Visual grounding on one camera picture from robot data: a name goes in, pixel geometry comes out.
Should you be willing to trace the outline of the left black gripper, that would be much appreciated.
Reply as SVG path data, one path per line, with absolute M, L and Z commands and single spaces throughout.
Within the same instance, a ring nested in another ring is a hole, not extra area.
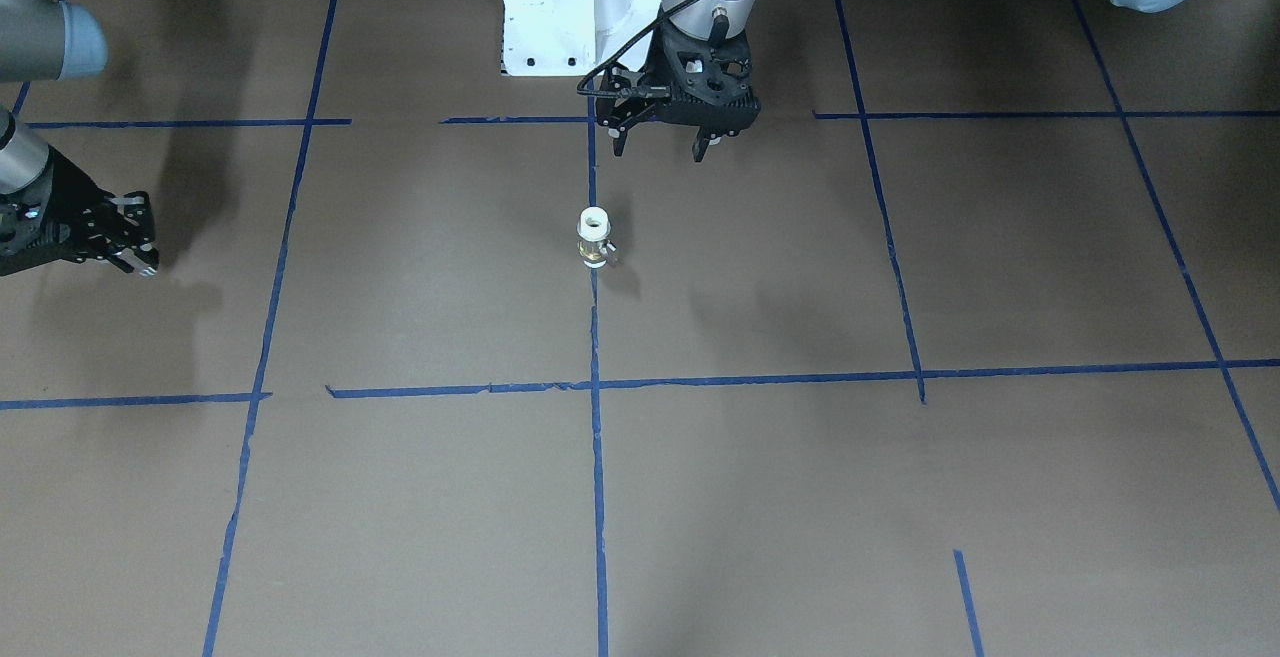
M 596 88 L 603 92 L 603 96 L 596 96 L 596 124 L 609 132 L 613 155 L 622 158 L 630 131 L 654 114 L 658 105 L 669 97 L 669 91 L 660 86 L 632 83 L 621 67 L 608 67 Z M 692 143 L 692 161 L 703 161 L 708 150 L 721 140 L 719 132 L 699 129 Z

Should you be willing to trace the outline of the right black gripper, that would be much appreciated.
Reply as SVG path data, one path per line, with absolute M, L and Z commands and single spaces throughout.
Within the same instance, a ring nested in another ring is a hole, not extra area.
M 3 196 L 1 274 L 55 261 L 109 263 L 156 277 L 155 218 L 147 192 L 114 195 L 59 152 L 26 188 Z

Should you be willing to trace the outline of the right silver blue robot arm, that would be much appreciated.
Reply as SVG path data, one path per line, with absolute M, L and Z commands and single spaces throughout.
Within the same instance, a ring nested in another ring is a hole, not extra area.
M 72 79 L 108 64 L 101 26 L 65 0 L 1 0 L 1 79 Z M 55 263 L 105 263 L 151 277 L 160 255 L 143 191 L 116 196 L 32 131 L 1 117 L 1 268 L 8 277 Z

